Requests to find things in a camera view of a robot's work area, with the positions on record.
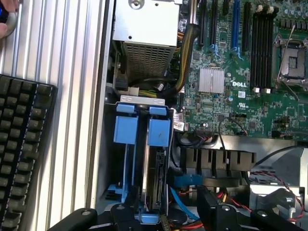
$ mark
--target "keyboard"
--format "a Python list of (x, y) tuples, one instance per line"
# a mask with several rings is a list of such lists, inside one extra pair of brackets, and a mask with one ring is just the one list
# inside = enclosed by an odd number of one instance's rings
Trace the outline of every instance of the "keyboard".
[(55, 86), (0, 75), (0, 230), (18, 230), (33, 203), (56, 93)]

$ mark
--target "ram slot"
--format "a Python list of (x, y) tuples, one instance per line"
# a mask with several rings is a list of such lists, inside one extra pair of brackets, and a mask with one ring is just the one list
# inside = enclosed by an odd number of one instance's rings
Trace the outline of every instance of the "ram slot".
[(267, 68), (267, 82), (266, 88), (271, 88), (272, 82), (272, 65), (273, 65), (273, 35), (274, 35), (274, 18), (277, 16), (279, 8), (275, 8), (269, 21), (269, 36), (268, 36), (268, 68)]
[(262, 89), (266, 87), (266, 79), (267, 79), (267, 51), (268, 51), (268, 27), (269, 27), (269, 17), (268, 15), (269, 6), (264, 6), (263, 12), (262, 12), (262, 28), (260, 29), (260, 72), (259, 72), (259, 85)]
[(251, 43), (251, 62), (250, 62), (250, 88), (255, 89), (257, 86), (257, 41), (258, 41), (258, 25), (259, 25), (259, 16), (258, 13), (253, 15), (252, 23), (252, 43)]
[(257, 28), (257, 70), (256, 70), (256, 86), (261, 88), (262, 78), (261, 69), (262, 69), (262, 35), (263, 35), (263, 27), (264, 27), (264, 18), (259, 14), (259, 23)]

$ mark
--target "pcie slot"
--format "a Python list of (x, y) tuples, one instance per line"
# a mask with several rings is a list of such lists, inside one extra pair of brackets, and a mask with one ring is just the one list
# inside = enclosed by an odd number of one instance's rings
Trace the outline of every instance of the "pcie slot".
[(218, 47), (216, 44), (217, 17), (218, 17), (218, 0), (213, 0), (211, 27), (210, 27), (210, 51), (214, 52), (216, 55), (218, 55)]
[(249, 49), (250, 16), (251, 16), (251, 3), (246, 2), (244, 5), (244, 20), (243, 20), (243, 37), (242, 37), (243, 52), (246, 52)]
[(242, 59), (240, 57), (240, 48), (239, 48), (240, 14), (241, 14), (241, 1), (235, 0), (233, 5), (231, 52), (232, 54), (235, 54), (240, 59)]
[(199, 38), (198, 38), (198, 44), (200, 47), (204, 46), (205, 42), (205, 37), (206, 37), (206, 0), (202, 0), (200, 3), (199, 8), (201, 9), (200, 13), (200, 33), (199, 33)]

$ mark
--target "cpu socket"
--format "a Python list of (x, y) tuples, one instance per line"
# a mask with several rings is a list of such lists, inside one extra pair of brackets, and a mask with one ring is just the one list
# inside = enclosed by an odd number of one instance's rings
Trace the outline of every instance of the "cpu socket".
[(276, 38), (275, 48), (279, 49), (279, 52), (275, 52), (274, 59), (278, 59), (279, 67), (281, 66), (278, 83), (283, 81), (288, 86), (302, 87), (307, 91), (308, 75), (305, 66), (308, 61), (308, 40), (291, 39), (288, 47), (286, 44), (287, 39), (282, 39), (279, 36)]

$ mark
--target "screw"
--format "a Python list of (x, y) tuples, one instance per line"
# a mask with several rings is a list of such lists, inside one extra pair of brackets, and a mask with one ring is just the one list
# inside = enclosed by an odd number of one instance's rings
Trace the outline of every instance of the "screw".
[(87, 215), (90, 215), (91, 214), (91, 212), (90, 211), (84, 211), (84, 212), (82, 212), (82, 215), (84, 215), (84, 216), (87, 216)]
[(225, 210), (225, 211), (230, 211), (230, 208), (229, 208), (228, 206), (226, 206), (226, 205), (223, 205), (221, 208), (222, 208), (223, 210)]
[(262, 217), (267, 217), (268, 215), (263, 211), (258, 211), (258, 214)]

